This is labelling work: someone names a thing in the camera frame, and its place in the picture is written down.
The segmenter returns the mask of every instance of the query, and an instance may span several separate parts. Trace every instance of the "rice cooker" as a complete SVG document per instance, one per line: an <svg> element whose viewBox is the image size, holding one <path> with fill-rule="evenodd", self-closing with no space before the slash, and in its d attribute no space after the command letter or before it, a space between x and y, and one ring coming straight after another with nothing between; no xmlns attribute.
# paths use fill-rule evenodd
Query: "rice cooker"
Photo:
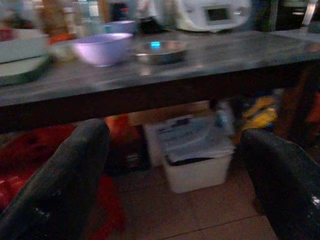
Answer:
<svg viewBox="0 0 320 240"><path fill-rule="evenodd" d="M178 29L217 32L244 24L251 14L251 0L173 0Z"/></svg>

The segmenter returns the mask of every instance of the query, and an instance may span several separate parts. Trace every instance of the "table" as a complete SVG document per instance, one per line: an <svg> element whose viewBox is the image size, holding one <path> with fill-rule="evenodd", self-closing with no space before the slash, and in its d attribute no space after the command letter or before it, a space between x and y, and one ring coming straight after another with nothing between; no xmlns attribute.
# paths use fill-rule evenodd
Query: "table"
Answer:
<svg viewBox="0 0 320 240"><path fill-rule="evenodd" d="M293 126L316 89L320 51L311 50L314 43L256 31L167 32L135 42L169 39L187 42L185 61L145 65L132 57L103 68L74 61L34 82L1 87L0 133L289 88L276 133L297 136Z"/></svg>

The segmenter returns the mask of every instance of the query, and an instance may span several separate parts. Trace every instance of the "stainless steel bowl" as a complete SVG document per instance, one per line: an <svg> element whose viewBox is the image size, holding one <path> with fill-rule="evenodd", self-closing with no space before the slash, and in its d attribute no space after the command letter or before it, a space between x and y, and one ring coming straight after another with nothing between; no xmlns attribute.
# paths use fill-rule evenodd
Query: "stainless steel bowl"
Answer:
<svg viewBox="0 0 320 240"><path fill-rule="evenodd" d="M182 61L187 45L182 41L151 41L134 47L139 62L145 64L171 64Z"/></svg>

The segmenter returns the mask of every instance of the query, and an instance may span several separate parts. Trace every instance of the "tile floor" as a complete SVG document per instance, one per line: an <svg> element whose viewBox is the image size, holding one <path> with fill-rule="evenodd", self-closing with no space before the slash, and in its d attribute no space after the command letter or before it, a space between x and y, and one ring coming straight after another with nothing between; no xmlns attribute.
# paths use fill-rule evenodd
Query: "tile floor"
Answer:
<svg viewBox="0 0 320 240"><path fill-rule="evenodd" d="M128 224L114 240L276 240L241 162L226 183L176 194L161 167L117 177Z"/></svg>

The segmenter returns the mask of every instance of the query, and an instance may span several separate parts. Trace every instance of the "purple bowl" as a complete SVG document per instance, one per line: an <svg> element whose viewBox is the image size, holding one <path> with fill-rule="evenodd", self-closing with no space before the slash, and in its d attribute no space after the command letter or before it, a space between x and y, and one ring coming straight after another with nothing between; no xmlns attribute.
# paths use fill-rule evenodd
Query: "purple bowl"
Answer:
<svg viewBox="0 0 320 240"><path fill-rule="evenodd" d="M76 39L72 47L82 61L106 67L128 58L132 42L131 33L105 33Z"/></svg>
<svg viewBox="0 0 320 240"><path fill-rule="evenodd" d="M123 20L123 21L112 21L104 25L106 33L130 33L134 34L137 30L136 21Z"/></svg>

